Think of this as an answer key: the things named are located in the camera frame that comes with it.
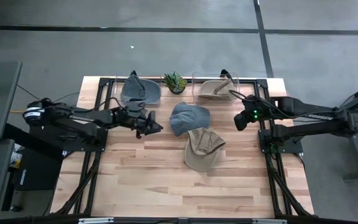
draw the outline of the gray baseball cap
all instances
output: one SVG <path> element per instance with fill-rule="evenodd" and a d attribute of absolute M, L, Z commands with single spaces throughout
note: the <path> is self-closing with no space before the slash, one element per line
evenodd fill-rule
<path fill-rule="evenodd" d="M 135 74 L 131 74 L 125 80 L 121 92 L 122 102 L 144 102 L 153 103 L 160 99 L 161 88 L 152 80 L 141 79 Z"/>
<path fill-rule="evenodd" d="M 199 97 L 209 98 L 211 100 L 234 100 L 236 97 L 230 93 L 230 90 L 236 90 L 232 80 L 208 80 L 200 87 Z"/>
<path fill-rule="evenodd" d="M 213 131 L 197 128 L 187 132 L 189 140 L 185 148 L 185 163 L 188 167 L 206 172 L 216 162 L 219 150 L 225 141 Z"/>
<path fill-rule="evenodd" d="M 196 128 L 209 128 L 211 114 L 204 107 L 182 102 L 174 107 L 169 119 L 172 131 L 177 137 Z"/>

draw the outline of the wooden tabletop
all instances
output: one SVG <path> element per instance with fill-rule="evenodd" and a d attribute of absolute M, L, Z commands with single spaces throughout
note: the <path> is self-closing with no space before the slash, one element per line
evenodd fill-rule
<path fill-rule="evenodd" d="M 77 106 L 94 106 L 99 78 L 84 77 Z M 267 81 L 270 96 L 287 95 L 283 79 Z M 254 93 L 250 85 L 241 84 L 239 88 L 245 95 Z M 259 124 L 248 124 L 244 131 L 237 131 L 233 117 L 244 109 L 239 100 L 232 106 L 206 105 L 211 112 L 211 129 L 226 145 L 210 171 L 197 172 L 184 163 L 187 134 L 177 138 L 170 128 L 172 109 L 181 102 L 193 104 L 191 84 L 180 95 L 162 88 L 161 105 L 153 109 L 157 122 L 164 127 L 161 133 L 136 139 L 129 129 L 109 130 L 92 216 L 272 218 L 266 163 L 257 140 Z M 276 123 L 290 126 L 292 120 Z M 289 189 L 313 213 L 302 163 L 291 154 L 282 157 Z M 75 152 L 63 161 L 51 212 L 61 208 L 78 186 L 83 158 L 83 152 Z M 284 211 L 281 190 L 278 194 Z"/>

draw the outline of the black floor stripe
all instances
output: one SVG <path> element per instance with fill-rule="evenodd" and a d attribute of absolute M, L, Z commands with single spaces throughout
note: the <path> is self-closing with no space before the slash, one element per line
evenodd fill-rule
<path fill-rule="evenodd" d="M 4 26 L 0 30 L 20 31 L 65 31 L 65 32 L 179 32 L 179 33 L 223 33 L 257 34 L 258 29 L 230 28 L 147 28 L 147 27 L 69 27 L 69 26 Z"/>
<path fill-rule="evenodd" d="M 262 46 L 262 55 L 264 57 L 265 69 L 267 78 L 274 78 L 272 63 L 270 61 L 269 48 L 267 47 L 267 40 L 265 35 L 264 22 L 262 19 L 262 13 L 260 11 L 259 1 L 254 0 L 254 7 L 256 13 L 256 21 L 258 23 L 260 45 Z"/>
<path fill-rule="evenodd" d="M 358 35 L 358 30 L 286 30 L 265 29 L 266 34 L 289 34 L 289 35 Z"/>
<path fill-rule="evenodd" d="M 223 33 L 258 34 L 259 29 L 241 28 L 151 28 L 151 27 L 73 27 L 73 26 L 17 26 L 0 25 L 0 30 L 62 31 L 62 32 L 179 32 L 179 33 Z M 288 35 L 358 35 L 358 30 L 290 30 L 262 29 L 264 34 Z"/>

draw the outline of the plant pot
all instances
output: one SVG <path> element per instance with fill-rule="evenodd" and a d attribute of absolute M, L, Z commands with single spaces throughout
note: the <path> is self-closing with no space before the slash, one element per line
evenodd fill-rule
<path fill-rule="evenodd" d="M 169 89 L 170 91 L 171 91 L 171 93 L 173 93 L 173 94 L 175 94 L 175 95 L 179 95 L 180 93 L 183 93 L 183 91 L 185 91 L 185 88 L 186 87 L 184 87 L 182 90 L 180 90 L 180 91 L 174 91 L 174 90 L 171 90 L 171 89 Z"/>

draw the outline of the potted plant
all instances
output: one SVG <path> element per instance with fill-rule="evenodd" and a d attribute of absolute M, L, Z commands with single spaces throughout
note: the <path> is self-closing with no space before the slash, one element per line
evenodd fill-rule
<path fill-rule="evenodd" d="M 164 80 L 165 84 L 173 94 L 178 95 L 183 93 L 186 88 L 187 81 L 177 74 L 177 72 L 165 74 Z"/>

